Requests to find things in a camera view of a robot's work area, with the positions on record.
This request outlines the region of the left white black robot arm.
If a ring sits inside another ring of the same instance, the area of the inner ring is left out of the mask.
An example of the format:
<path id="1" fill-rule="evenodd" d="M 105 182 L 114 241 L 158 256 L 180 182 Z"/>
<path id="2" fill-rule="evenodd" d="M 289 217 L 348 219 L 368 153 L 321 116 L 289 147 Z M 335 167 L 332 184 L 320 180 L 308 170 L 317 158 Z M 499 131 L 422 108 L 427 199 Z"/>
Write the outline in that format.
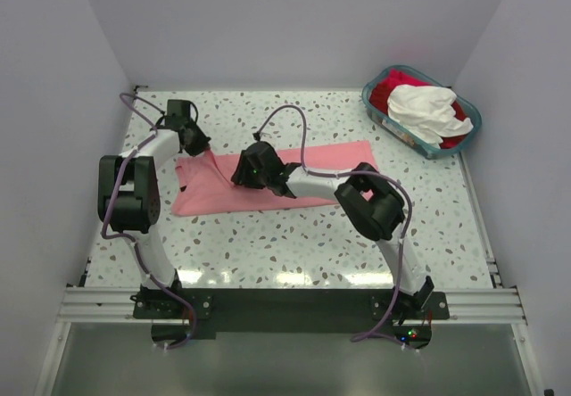
<path id="1" fill-rule="evenodd" d="M 139 144 L 119 155 L 105 155 L 98 166 L 97 213 L 105 240 L 122 238 L 131 243 L 141 274 L 141 285 L 159 290 L 154 308 L 166 318 L 178 316 L 185 296 L 174 288 L 178 272 L 171 264 L 158 233 L 161 197 L 157 170 L 179 153 L 197 156 L 210 148 L 211 139 L 198 126 L 199 112 L 188 100 L 169 99 L 167 109 L 153 122 L 129 102 L 156 106 L 136 95 L 120 99 L 150 125 L 149 134 Z"/>

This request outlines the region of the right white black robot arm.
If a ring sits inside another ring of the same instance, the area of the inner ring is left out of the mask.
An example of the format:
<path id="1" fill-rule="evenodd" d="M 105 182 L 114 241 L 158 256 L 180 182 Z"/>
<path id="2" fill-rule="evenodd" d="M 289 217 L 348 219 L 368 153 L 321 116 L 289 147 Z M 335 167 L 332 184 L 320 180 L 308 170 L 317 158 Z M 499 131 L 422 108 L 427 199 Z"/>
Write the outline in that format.
<path id="1" fill-rule="evenodd" d="M 282 161 L 273 146 L 259 141 L 241 152 L 231 181 L 276 196 L 336 202 L 357 233 L 381 251 L 393 275 L 400 313 L 418 318 L 428 309 L 434 283 L 407 236 L 411 199 L 370 164 L 362 162 L 349 170 L 312 169 L 302 161 Z"/>

